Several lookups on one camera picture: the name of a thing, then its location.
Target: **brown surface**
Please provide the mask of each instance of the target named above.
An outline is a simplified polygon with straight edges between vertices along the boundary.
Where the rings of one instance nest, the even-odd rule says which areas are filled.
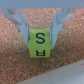
[[[58,9],[20,9],[30,29],[49,29]],[[0,84],[15,84],[32,76],[84,59],[84,8],[65,23],[50,58],[30,58],[22,34],[0,12]]]

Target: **green block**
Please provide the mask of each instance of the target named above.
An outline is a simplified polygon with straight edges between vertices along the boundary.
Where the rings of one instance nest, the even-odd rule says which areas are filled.
[[[48,58],[51,52],[50,30],[30,30],[29,52],[31,58]]]

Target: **black letter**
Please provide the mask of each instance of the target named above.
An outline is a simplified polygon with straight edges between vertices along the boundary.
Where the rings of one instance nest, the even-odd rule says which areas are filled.
[[[37,56],[45,56],[45,50],[43,50],[43,52],[40,52],[40,53],[38,52],[38,50],[36,50],[36,53],[37,53],[37,54],[36,54]]]
[[[41,38],[41,37],[38,37],[38,34],[42,34],[43,36],[45,36],[45,34],[43,34],[43,33],[37,33],[37,34],[36,34],[36,37],[39,38],[39,39],[42,39],[43,42],[38,42],[38,41],[36,41],[36,42],[39,43],[39,44],[44,43],[44,42],[45,42],[45,39],[43,39],[43,38]]]

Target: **block's front face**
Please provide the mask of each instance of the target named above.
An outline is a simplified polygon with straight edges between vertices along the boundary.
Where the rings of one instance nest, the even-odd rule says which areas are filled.
[[[31,58],[50,57],[50,30],[30,30],[29,52]]]

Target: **speckled surface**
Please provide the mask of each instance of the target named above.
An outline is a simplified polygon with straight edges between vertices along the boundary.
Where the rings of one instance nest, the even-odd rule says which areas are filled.
[[[30,29],[49,29],[54,9],[19,9]],[[58,34],[50,58],[30,58],[23,36],[0,12],[0,84],[16,84],[38,74],[84,59],[84,8],[68,20]]]

